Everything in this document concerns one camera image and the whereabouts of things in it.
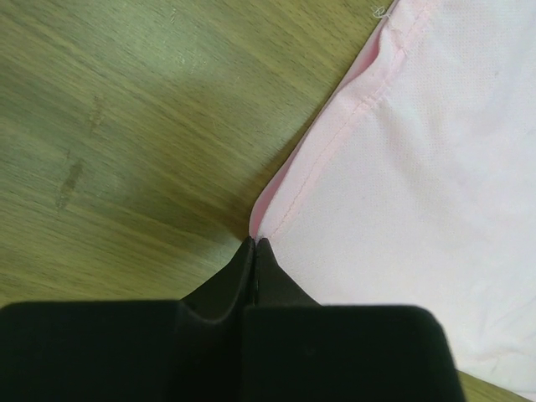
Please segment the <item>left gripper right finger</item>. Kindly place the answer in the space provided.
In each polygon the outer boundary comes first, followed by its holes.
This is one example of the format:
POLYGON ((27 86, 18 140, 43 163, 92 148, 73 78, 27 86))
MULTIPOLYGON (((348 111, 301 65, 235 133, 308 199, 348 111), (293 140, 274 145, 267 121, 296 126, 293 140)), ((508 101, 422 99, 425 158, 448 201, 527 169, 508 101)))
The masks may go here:
POLYGON ((255 248, 244 311, 245 401, 462 401, 441 325, 416 306, 323 306, 255 248))

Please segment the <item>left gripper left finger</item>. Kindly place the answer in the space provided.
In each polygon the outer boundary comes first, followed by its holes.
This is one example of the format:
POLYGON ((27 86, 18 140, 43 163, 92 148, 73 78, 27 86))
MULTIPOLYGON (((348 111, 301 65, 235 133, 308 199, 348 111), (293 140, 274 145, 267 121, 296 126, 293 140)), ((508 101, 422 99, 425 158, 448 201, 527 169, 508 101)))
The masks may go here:
POLYGON ((236 401, 255 243, 179 300, 25 301, 1 310, 4 401, 236 401))

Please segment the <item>pink t shirt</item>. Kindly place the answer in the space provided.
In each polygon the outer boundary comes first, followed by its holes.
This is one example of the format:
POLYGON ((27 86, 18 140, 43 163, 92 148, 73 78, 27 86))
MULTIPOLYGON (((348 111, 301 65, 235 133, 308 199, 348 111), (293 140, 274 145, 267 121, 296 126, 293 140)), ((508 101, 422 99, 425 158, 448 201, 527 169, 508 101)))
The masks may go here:
POLYGON ((250 216, 323 304, 432 312, 535 396, 535 4, 396 1, 250 216))

